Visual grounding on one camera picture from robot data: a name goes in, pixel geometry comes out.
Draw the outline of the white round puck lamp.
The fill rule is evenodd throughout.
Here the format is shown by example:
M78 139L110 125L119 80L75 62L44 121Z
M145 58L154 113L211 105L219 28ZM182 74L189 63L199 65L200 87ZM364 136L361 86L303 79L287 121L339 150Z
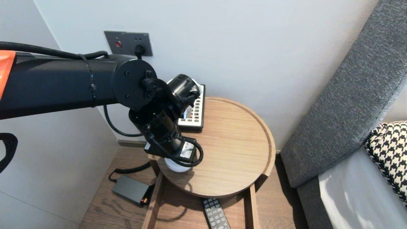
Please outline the white round puck lamp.
M189 167L178 165L177 163L175 163L173 160L171 160L169 158L164 158L164 161L165 161L165 164L167 165L167 167L171 171L174 171L177 173L183 173L183 172L186 172L191 169Z

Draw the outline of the black curved robot bracket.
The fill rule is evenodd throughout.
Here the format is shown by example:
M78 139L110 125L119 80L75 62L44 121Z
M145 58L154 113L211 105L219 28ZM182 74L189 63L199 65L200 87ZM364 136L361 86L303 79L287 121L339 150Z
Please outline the black curved robot bracket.
M0 133L0 141L2 141L5 146L5 156L0 160L0 173L2 173L14 158L18 139L11 133Z

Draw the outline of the black and white desk telephone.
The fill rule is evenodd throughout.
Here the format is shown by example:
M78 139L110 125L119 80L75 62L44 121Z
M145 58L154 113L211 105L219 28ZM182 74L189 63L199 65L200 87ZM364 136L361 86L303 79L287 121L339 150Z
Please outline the black and white desk telephone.
M182 132L202 132L204 127L205 85L199 85L200 96L189 106L177 124Z

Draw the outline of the round wooden side table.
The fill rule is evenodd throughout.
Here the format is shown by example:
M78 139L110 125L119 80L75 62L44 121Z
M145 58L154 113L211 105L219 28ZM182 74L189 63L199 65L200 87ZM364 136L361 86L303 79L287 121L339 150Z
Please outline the round wooden side table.
M197 197L225 198L247 188L259 190L270 176L276 145L270 129L253 110L220 97L206 97L201 133L185 133L202 146L202 162L177 173L164 159L155 160L165 178L180 190Z

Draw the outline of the white bed sheet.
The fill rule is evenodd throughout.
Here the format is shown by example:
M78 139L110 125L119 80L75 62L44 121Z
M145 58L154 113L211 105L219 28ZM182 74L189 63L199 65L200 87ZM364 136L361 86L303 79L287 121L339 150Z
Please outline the white bed sheet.
M407 229L407 209L364 147L318 176L333 229Z

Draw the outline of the grey wall power socket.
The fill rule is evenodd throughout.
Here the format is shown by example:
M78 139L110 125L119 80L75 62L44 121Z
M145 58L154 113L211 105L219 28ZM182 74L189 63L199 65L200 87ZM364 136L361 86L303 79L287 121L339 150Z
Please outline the grey wall power socket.
M153 50L149 34L147 32L127 32L126 37L130 48L130 54L135 55L135 50L138 45L143 46L144 54L142 56L152 57Z

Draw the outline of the grey upholstered headboard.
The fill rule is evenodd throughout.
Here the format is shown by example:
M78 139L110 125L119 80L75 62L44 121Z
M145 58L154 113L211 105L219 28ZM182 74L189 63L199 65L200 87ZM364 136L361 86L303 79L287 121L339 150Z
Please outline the grey upholstered headboard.
M407 82L407 0L379 0L281 151L297 188L359 149Z

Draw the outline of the grey power adapter brick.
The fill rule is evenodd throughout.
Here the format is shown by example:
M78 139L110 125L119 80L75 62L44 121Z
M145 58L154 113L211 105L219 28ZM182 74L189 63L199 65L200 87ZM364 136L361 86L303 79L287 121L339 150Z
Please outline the grey power adapter brick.
M146 198L146 194L150 190L150 187L150 185L128 176L121 176L113 186L112 191L114 194L135 204L143 205L145 204L144 199Z

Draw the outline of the houndstooth black white pillow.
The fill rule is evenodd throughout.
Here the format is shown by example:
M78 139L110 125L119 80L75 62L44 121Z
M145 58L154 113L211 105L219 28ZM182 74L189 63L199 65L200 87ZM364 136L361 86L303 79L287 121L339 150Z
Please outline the houndstooth black white pillow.
M407 121L379 124L364 147L407 210Z

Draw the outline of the curved wooden table drawer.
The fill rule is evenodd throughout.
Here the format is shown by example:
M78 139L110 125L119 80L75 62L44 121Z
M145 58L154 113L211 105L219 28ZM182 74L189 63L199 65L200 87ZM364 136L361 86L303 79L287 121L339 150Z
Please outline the curved wooden table drawer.
M221 198L231 229L261 229L256 189ZM141 229L210 229L199 197L187 194L160 173Z

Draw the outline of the black TV remote control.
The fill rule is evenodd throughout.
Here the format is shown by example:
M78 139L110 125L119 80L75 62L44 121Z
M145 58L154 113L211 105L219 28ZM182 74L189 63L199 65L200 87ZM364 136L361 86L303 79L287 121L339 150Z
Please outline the black TV remote control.
M209 229L231 229L228 219L217 198L201 198Z

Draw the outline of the grey wall switch panel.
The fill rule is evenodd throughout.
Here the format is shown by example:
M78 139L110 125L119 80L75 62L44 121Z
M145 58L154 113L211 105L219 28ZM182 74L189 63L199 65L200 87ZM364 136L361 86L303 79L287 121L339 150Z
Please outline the grey wall switch panel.
M122 31L104 31L107 43L113 54L128 55L128 41L126 32Z

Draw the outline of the grey upholstered bed frame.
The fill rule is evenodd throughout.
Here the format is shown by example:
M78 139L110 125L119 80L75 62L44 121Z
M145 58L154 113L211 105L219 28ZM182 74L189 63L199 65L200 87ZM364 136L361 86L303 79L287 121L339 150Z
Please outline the grey upholstered bed frame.
M297 188L309 229L334 229L321 199L318 177Z

